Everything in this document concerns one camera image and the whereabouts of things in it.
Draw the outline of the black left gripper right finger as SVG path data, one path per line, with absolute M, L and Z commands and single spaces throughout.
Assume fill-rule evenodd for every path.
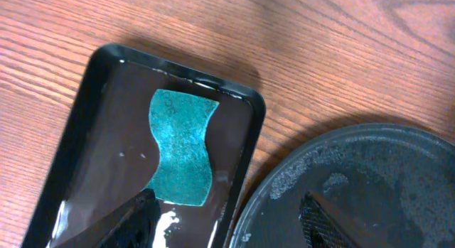
M 347 237 L 332 223 L 312 193 L 306 193 L 299 206 L 299 221 L 307 247 L 351 248 Z

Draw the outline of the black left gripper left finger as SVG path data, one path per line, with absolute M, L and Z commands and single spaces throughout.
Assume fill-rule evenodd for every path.
M 150 188 L 132 199 L 119 222 L 95 245 L 108 248 L 152 248 L 161 216 L 159 202 Z

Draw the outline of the green sponge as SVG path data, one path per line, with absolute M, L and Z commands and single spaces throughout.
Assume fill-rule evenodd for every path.
M 158 89 L 149 107 L 149 128 L 158 149 L 157 169 L 147 184 L 158 199 L 201 207 L 213 182 L 205 145 L 209 121 L 219 103 Z

